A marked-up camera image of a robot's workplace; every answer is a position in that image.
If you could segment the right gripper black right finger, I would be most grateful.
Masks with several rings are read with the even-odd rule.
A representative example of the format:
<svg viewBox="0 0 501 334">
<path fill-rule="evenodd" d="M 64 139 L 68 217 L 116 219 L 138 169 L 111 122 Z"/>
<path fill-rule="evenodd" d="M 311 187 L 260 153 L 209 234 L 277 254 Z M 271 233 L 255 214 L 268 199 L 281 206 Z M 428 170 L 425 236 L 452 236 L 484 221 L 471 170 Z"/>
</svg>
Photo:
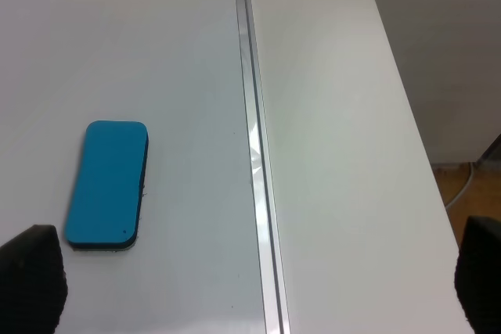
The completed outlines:
<svg viewBox="0 0 501 334">
<path fill-rule="evenodd" d="M 500 222 L 467 218 L 454 285 L 466 319 L 476 333 L 500 332 Z"/>
</svg>

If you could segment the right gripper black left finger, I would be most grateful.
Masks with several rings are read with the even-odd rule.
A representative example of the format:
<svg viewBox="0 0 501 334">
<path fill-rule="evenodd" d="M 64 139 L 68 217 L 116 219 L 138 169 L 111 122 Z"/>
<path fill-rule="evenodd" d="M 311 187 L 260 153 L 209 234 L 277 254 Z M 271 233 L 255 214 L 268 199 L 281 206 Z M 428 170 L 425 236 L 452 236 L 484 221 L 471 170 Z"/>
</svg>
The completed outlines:
<svg viewBox="0 0 501 334">
<path fill-rule="evenodd" d="M 54 333 L 67 294 L 53 225 L 33 225 L 1 246 L 2 333 Z"/>
</svg>

